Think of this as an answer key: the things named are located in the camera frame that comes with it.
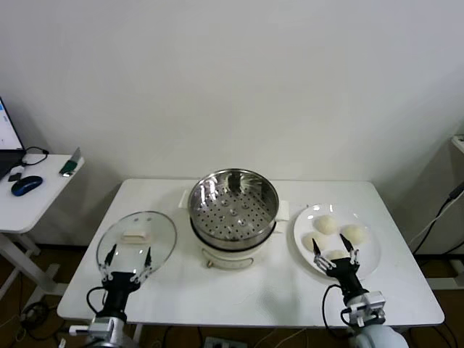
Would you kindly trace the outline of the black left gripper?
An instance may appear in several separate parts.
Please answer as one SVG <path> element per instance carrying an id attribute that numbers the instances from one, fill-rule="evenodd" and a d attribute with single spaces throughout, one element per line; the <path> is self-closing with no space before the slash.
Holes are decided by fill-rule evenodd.
<path id="1" fill-rule="evenodd" d="M 101 311 L 102 315 L 124 315 L 128 297 L 131 293 L 139 290 L 143 283 L 152 273 L 152 248 L 144 250 L 143 262 L 140 266 L 128 272 L 112 272 L 109 280 L 109 267 L 117 249 L 117 244 L 106 253 L 103 263 L 99 264 L 102 286 L 107 291 L 106 300 Z"/>

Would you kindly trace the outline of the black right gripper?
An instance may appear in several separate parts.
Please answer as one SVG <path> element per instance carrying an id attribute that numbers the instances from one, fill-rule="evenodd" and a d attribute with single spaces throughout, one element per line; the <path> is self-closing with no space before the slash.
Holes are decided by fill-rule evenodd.
<path id="1" fill-rule="evenodd" d="M 346 252 L 341 259 L 333 261 L 322 256 L 316 240 L 312 239 L 314 263 L 320 270 L 325 271 L 328 277 L 335 278 L 339 282 L 344 298 L 355 298 L 367 292 L 357 277 L 359 250 L 355 249 L 352 242 L 343 234 L 340 238 Z"/>

